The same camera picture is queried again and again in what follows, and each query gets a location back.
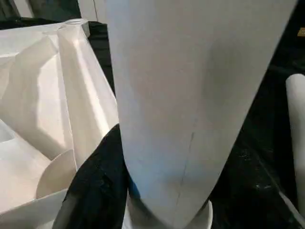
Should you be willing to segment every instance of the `white paper roll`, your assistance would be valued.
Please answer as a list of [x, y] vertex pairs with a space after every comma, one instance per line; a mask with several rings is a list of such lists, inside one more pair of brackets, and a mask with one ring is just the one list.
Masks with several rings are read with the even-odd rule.
[[286, 80], [295, 181], [300, 214], [305, 217], [305, 76], [294, 74]]
[[107, 1], [126, 165], [167, 225], [209, 197], [295, 3]]

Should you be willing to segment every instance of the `white tube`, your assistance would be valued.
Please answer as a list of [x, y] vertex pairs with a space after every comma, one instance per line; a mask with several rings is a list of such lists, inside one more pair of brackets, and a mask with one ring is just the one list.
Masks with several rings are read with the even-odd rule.
[[299, 212], [305, 217], [305, 76], [290, 76], [286, 89]]
[[107, 1], [126, 165], [167, 225], [209, 197], [295, 3]]

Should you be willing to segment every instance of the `white paper sheet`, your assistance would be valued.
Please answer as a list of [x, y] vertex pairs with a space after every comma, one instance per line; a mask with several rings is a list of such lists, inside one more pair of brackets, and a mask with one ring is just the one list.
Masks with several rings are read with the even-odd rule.
[[0, 213], [32, 201], [50, 160], [0, 120]]

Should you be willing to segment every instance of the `paper roll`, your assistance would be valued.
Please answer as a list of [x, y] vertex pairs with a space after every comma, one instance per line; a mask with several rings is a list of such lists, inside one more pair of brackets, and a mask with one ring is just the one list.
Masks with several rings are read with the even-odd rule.
[[107, 1], [126, 165], [167, 225], [209, 197], [295, 3]]
[[305, 76], [294, 74], [286, 80], [295, 181], [300, 214], [305, 217]]

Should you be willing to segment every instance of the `white paper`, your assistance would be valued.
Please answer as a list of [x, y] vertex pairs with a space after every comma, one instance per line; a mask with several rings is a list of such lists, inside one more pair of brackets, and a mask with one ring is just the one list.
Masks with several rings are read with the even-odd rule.
[[0, 228], [51, 229], [76, 165], [118, 123], [88, 35], [83, 19], [0, 31]]
[[51, 229], [48, 222], [55, 219], [66, 193], [65, 189], [0, 214], [0, 228], [36, 229], [44, 226], [43, 229]]
[[50, 160], [0, 120], [0, 213], [35, 198]]
[[209, 197], [295, 3], [107, 1], [125, 162], [167, 225]]

